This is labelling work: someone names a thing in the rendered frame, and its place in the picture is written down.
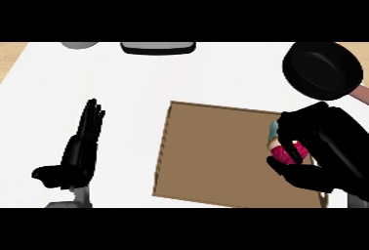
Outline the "pink cupcake with teal wrapper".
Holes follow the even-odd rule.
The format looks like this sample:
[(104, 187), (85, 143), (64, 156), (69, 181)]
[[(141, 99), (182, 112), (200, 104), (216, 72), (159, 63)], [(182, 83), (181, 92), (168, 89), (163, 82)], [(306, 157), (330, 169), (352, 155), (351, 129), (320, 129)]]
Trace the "pink cupcake with teal wrapper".
[[(305, 159), (308, 155), (308, 149), (303, 147), (303, 145), (298, 141), (293, 141), (292, 144), (293, 144), (293, 147), (296, 148), (300, 159)], [(269, 125), (267, 149), (271, 153), (272, 158), (280, 163), (293, 164), (293, 160), (277, 140), (277, 122), (275, 121), (272, 121)]]

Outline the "brown tray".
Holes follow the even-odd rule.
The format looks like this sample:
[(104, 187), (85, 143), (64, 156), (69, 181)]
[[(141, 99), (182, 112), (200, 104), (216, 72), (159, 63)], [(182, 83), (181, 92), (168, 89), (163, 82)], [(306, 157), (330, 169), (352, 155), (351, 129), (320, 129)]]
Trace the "brown tray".
[(327, 197), (293, 187), (267, 164), (275, 112), (169, 104), (153, 195), (246, 208), (324, 208)]

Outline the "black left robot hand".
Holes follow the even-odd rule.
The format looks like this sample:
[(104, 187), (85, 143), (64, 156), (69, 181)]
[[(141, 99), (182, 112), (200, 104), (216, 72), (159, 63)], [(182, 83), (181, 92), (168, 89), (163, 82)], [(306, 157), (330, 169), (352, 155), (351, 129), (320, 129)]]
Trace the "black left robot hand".
[(70, 137), (58, 165), (41, 166), (30, 172), (30, 177), (47, 188), (83, 188), (92, 179), (97, 140), (104, 111), (89, 99), (82, 111), (76, 134)]

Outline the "grey round object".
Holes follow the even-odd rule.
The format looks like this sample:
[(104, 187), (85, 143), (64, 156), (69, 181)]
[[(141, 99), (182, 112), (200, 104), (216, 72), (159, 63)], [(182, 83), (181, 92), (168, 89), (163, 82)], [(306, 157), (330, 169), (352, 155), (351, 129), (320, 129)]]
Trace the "grey round object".
[(95, 45), (97, 42), (60, 42), (60, 43), (67, 49), (81, 50)]

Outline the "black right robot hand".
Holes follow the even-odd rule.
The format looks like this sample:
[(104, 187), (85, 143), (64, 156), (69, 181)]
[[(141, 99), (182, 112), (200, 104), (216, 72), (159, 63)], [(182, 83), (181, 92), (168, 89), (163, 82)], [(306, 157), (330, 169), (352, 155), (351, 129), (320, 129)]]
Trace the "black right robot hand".
[(334, 188), (369, 202), (369, 133), (348, 113), (318, 102), (275, 121), (277, 140), (290, 164), (267, 163), (296, 187), (330, 193)]

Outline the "dark grey appliance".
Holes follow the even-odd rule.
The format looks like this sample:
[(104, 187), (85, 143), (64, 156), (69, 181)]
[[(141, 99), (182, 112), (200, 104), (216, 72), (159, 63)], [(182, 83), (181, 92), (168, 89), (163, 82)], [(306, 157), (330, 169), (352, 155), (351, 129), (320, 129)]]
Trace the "dark grey appliance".
[(145, 56), (190, 54), (196, 49), (194, 42), (120, 42), (119, 45), (126, 54)]

